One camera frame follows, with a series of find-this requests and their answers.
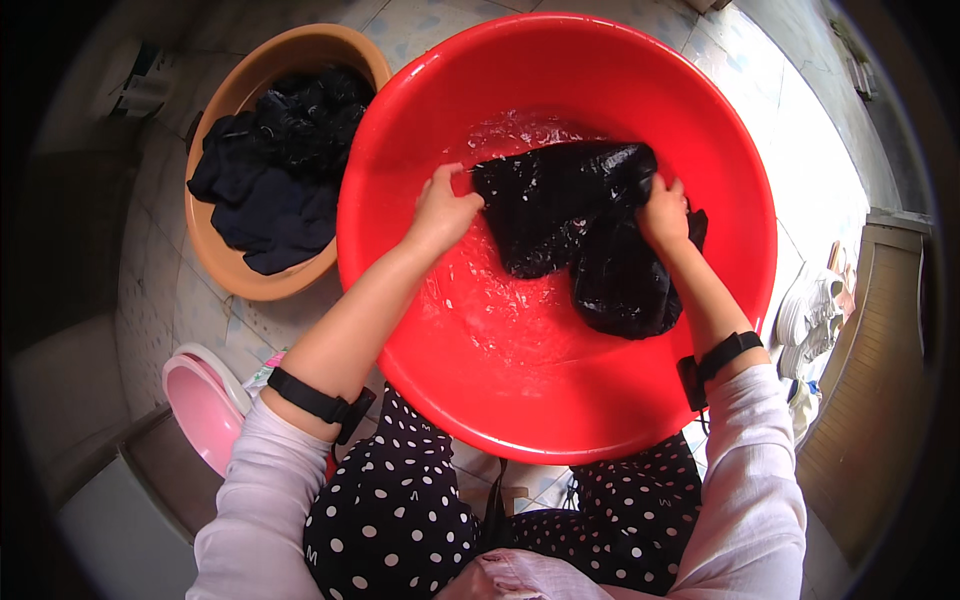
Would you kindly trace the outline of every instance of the light pink shirt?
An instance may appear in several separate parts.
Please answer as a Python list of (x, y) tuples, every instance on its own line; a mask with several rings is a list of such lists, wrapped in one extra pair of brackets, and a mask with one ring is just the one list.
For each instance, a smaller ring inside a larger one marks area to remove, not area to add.
[[(806, 511), (794, 477), (793, 428), (771, 365), (751, 367), (709, 397), (703, 510), (686, 547), (675, 599), (800, 596)], [(217, 518), (197, 535), (199, 575), (188, 600), (322, 598), (303, 561), (303, 523), (324, 484), (330, 444), (257, 401), (233, 447)], [(598, 586), (569, 563), (526, 550), (477, 557), (437, 596), (639, 599)]]

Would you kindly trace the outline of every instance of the polka dot pants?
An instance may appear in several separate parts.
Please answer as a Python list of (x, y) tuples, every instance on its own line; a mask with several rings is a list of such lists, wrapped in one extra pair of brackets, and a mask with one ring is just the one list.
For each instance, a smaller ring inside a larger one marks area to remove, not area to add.
[[(430, 598), (476, 556), (479, 521), (459, 499), (450, 438), (389, 384), (372, 438), (328, 477), (303, 529), (326, 598)], [(573, 467), (580, 511), (511, 521), (515, 546), (563, 559), (600, 584), (664, 594), (700, 509), (683, 434), (636, 456)]]

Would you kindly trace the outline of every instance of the person's left hand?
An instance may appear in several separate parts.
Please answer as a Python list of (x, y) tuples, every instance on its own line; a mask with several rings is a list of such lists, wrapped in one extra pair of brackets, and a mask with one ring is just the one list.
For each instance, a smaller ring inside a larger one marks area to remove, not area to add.
[(423, 184), (414, 222), (404, 242), (435, 258), (450, 250), (467, 233), (484, 200), (476, 192), (459, 198), (453, 194), (450, 177), (463, 170), (464, 165), (459, 162), (441, 165)]

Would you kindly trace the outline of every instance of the soapy water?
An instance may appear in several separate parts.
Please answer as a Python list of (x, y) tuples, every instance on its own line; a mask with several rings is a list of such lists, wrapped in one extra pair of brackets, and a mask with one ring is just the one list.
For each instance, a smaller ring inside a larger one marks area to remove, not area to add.
[[(444, 150), (443, 161), (459, 160), (469, 168), (541, 146), (600, 139), (607, 137), (549, 111), (509, 110), (477, 125), (462, 147)], [(467, 191), (466, 180), (468, 175), (454, 181), (456, 193)], [(446, 319), (438, 318), (447, 313), (465, 329), (470, 344), (508, 367), (554, 365), (628, 344), (589, 328), (573, 308), (570, 288), (567, 268), (538, 279), (508, 275), (478, 215), (428, 275), (420, 300), (426, 320), (442, 323)]]

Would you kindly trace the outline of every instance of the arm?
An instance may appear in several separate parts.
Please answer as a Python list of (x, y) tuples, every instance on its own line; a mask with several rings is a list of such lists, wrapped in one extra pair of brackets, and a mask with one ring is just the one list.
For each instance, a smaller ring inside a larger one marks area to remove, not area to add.
[[(684, 188), (657, 175), (637, 213), (645, 239), (666, 266), (690, 319), (699, 360), (750, 323), (687, 239)], [(786, 391), (763, 348), (733, 359), (707, 384), (710, 435), (703, 508), (670, 598), (796, 598), (806, 511), (794, 476)]]
[[(354, 402), (387, 338), (406, 312), (427, 271), (464, 236), (483, 206), (479, 194), (453, 195), (450, 177), (463, 170), (446, 164), (423, 184), (414, 223), (403, 240), (380, 257), (297, 343), (280, 366), (328, 396)], [(260, 394), (281, 418), (332, 442), (339, 424), (314, 417), (273, 388)]]
[[(654, 175), (650, 202), (636, 212), (637, 224), (654, 249), (677, 288), (693, 336), (693, 355), (700, 362), (704, 354), (732, 333), (752, 331), (727, 286), (713, 272), (696, 246), (688, 239), (684, 185), (674, 181), (669, 189), (660, 174)], [(727, 364), (707, 382), (709, 394), (725, 381), (752, 367), (770, 364), (763, 348), (751, 348)]]
[[(414, 223), (283, 358), (294, 377), (353, 402), (423, 276), (463, 237), (483, 200), (455, 198), (445, 165), (423, 185)], [(188, 600), (320, 598), (303, 561), (303, 523), (340, 433), (265, 388), (234, 443), (217, 517), (197, 535)]]

